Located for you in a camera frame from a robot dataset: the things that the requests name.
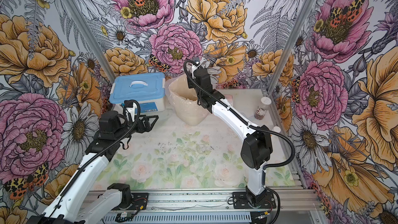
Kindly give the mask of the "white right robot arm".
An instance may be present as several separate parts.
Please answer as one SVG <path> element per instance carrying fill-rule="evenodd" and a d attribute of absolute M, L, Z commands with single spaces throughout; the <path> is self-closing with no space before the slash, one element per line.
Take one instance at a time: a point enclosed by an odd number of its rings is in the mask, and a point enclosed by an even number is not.
<path fill-rule="evenodd" d="M 206 69 L 197 68 L 192 73 L 185 68 L 184 72 L 188 87 L 197 93 L 199 105 L 220 118 L 241 139 L 240 157 L 248 171 L 246 196 L 249 205 L 258 208 L 267 196 L 264 167 L 273 151 L 271 135 L 250 127 L 251 122 L 212 87 Z"/>

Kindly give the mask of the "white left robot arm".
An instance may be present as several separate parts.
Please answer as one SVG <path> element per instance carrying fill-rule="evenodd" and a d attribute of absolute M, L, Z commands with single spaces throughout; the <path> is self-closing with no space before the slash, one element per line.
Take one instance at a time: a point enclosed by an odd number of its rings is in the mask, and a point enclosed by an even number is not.
<path fill-rule="evenodd" d="M 126 149 L 134 133 L 150 132 L 159 117 L 140 116 L 136 112 L 124 115 L 108 111 L 99 119 L 99 130 L 76 172 L 56 199 L 39 216 L 31 216 L 29 224 L 96 224 L 112 210 L 140 211 L 130 186 L 113 183 L 85 209 L 81 206 L 101 172 L 112 161 L 117 150 Z"/>

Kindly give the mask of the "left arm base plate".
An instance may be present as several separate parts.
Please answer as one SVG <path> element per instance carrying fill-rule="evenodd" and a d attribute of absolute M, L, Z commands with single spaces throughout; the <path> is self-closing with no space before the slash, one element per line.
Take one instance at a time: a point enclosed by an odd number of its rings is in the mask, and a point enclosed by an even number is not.
<path fill-rule="evenodd" d="M 149 193 L 132 192 L 131 202 L 126 207 L 116 206 L 112 211 L 141 211 L 147 208 Z"/>

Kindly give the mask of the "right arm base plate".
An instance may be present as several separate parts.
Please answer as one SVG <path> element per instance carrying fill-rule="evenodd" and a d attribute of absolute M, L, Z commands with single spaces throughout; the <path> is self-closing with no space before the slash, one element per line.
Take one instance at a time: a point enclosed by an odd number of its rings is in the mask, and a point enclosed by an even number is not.
<path fill-rule="evenodd" d="M 233 192 L 232 204 L 235 209 L 274 209 L 277 207 L 276 198 L 269 190 L 264 190 L 258 196 L 251 192 Z"/>

